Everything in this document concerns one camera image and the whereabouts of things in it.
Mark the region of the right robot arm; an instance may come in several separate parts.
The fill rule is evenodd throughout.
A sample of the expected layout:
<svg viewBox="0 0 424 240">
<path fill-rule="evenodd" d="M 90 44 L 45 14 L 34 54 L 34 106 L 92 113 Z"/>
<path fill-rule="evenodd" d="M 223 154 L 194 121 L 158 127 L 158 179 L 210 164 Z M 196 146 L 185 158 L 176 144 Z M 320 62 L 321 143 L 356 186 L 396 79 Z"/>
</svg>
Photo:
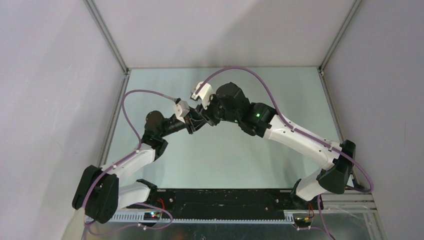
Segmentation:
<svg viewBox="0 0 424 240">
<path fill-rule="evenodd" d="M 311 158 L 319 169 L 300 179 L 291 194 L 291 204 L 304 209 L 313 198 L 325 192 L 343 194 L 353 169 L 349 160 L 355 156 L 356 145 L 350 140 L 342 143 L 326 140 L 307 129 L 282 120 L 275 108 L 250 102 L 236 84 L 229 82 L 213 90 L 208 83 L 199 82 L 191 99 L 201 100 L 196 111 L 212 126 L 221 121 L 237 124 L 250 136 L 258 136 L 283 144 Z"/>
</svg>

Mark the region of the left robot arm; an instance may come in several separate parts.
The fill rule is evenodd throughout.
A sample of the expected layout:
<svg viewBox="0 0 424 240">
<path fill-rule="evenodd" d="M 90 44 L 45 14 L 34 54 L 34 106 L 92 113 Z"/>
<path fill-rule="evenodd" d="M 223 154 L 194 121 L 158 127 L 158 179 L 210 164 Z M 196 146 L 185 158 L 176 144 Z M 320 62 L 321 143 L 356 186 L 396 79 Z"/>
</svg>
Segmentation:
<svg viewBox="0 0 424 240">
<path fill-rule="evenodd" d="M 83 209 L 85 215 L 104 224 L 117 210 L 140 202 L 145 208 L 153 208 L 158 202 L 158 194 L 152 191 L 153 184 L 136 180 L 126 184 L 125 179 L 138 170 L 156 161 L 166 150 L 166 136 L 181 130 L 193 134 L 206 124 L 193 108 L 184 117 L 173 114 L 165 118 L 154 110 L 147 114 L 144 134 L 135 150 L 123 159 L 96 167 L 88 166 L 82 173 L 72 200 L 75 210 Z"/>
</svg>

